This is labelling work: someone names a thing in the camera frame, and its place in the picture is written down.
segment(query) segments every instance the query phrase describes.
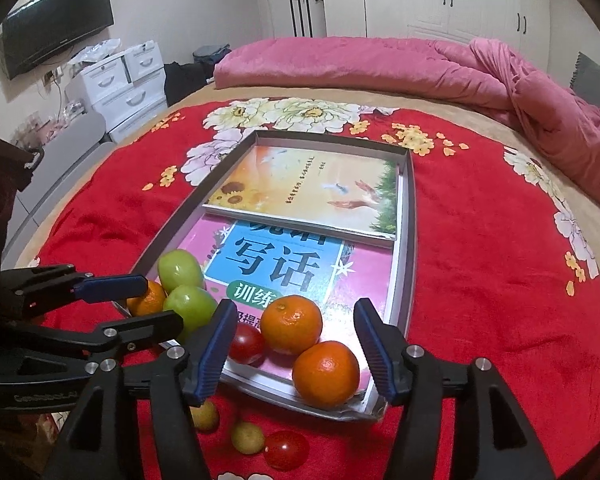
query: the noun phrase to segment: pink comforter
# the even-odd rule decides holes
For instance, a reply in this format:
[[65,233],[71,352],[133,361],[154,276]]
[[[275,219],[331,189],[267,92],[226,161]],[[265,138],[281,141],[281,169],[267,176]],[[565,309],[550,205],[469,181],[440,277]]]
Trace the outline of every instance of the pink comforter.
[[217,88],[351,88],[467,105],[522,132],[600,202],[600,108],[497,40],[264,40],[229,54],[214,75]]

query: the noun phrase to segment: television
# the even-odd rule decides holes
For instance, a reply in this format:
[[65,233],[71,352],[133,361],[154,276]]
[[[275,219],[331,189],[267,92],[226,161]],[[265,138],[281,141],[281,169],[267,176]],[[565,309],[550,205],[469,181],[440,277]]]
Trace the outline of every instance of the television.
[[110,0],[31,0],[2,22],[0,62],[13,79],[109,25]]

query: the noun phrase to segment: red tomato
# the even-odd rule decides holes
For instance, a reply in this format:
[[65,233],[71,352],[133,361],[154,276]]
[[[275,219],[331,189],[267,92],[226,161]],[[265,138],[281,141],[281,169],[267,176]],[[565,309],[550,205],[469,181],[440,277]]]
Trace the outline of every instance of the red tomato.
[[229,348],[229,357],[241,365],[251,365],[262,357],[264,348],[264,338],[256,328],[238,323]]
[[273,469],[291,471],[309,458],[309,443],[293,431],[277,431],[264,440],[264,460]]

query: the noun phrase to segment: book cover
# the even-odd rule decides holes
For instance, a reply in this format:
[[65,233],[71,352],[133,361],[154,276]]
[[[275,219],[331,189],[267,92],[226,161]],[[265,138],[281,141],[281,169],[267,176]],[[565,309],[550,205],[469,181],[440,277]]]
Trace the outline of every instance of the book cover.
[[207,205],[395,240],[397,175],[379,158],[254,146]]
[[[324,323],[320,340],[347,345],[360,362],[360,389],[367,387],[370,373],[353,326],[353,306],[370,298],[384,315],[391,250],[208,214],[179,247],[202,264],[206,290],[218,301],[233,300],[240,321],[256,328],[276,298],[299,294],[315,301]],[[290,381],[293,360],[271,352],[258,368]]]

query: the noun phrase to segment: gray pillow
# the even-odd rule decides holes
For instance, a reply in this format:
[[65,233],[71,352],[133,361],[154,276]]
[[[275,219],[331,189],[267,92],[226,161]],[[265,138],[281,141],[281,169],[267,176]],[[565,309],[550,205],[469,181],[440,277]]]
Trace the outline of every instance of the gray pillow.
[[583,53],[578,56],[571,89],[587,103],[600,106],[600,65]]

